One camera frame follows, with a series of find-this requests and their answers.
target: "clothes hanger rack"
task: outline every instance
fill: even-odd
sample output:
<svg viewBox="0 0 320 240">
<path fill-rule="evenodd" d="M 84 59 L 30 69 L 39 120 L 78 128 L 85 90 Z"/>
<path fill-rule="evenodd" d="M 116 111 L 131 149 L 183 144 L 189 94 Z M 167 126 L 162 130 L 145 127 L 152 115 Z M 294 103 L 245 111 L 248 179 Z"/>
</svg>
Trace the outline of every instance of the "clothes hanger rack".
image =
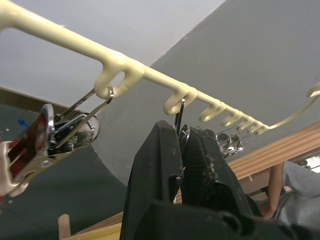
<svg viewBox="0 0 320 240">
<path fill-rule="evenodd" d="M 320 84 L 317 83 L 307 94 L 308 97 L 312 97 L 312 100 L 306 107 L 274 125 L 267 125 L 192 86 L 156 71 L 118 51 L 89 40 L 8 0 L 0 0 L 0 31 L 5 28 L 19 29 L 101 62 L 103 68 L 93 89 L 101 99 L 108 100 L 110 98 L 109 83 L 120 72 L 124 72 L 125 77 L 121 83 L 113 87 L 114 99 L 125 94 L 141 78 L 144 78 L 173 90 L 173 95 L 164 104 L 163 108 L 167 115 L 177 114 L 180 111 L 182 99 L 185 99 L 184 107 L 198 99 L 208 104 L 208 107 L 199 116 L 201 122 L 208 122 L 220 113 L 227 111 L 230 114 L 221 122 L 221 126 L 229 127 L 242 120 L 237 127 L 239 132 L 248 128 L 250 133 L 260 135 L 267 130 L 278 128 L 302 115 L 320 98 Z"/>
</svg>

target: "person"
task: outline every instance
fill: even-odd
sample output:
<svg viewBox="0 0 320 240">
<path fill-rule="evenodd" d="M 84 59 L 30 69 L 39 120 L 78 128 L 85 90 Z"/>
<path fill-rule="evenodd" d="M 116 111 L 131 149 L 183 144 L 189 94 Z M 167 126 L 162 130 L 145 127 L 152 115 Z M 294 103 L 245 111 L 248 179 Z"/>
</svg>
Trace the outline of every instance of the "person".
<svg viewBox="0 0 320 240">
<path fill-rule="evenodd" d="M 280 196 L 290 186 L 293 191 Z M 259 205 L 265 219 L 278 223 L 320 227 L 320 174 L 285 161 L 270 168 L 268 204 Z"/>
</svg>

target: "gray wall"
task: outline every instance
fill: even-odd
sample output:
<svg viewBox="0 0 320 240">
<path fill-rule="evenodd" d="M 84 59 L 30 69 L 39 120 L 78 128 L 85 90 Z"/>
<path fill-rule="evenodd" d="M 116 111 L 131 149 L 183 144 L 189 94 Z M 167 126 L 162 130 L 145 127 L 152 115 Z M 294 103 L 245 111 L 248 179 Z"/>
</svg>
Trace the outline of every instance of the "gray wall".
<svg viewBox="0 0 320 240">
<path fill-rule="evenodd" d="M 268 124 L 304 107 L 320 67 L 320 1 L 228 0 L 182 38 L 152 67 Z M 142 81 L 112 102 L 94 148 L 102 162 L 127 183 L 133 156 L 161 119 L 172 92 Z M 221 114 L 200 123 L 207 106 L 188 106 L 183 123 L 221 130 Z M 307 114 L 251 142 L 246 154 L 319 119 L 319 105 Z"/>
</svg>

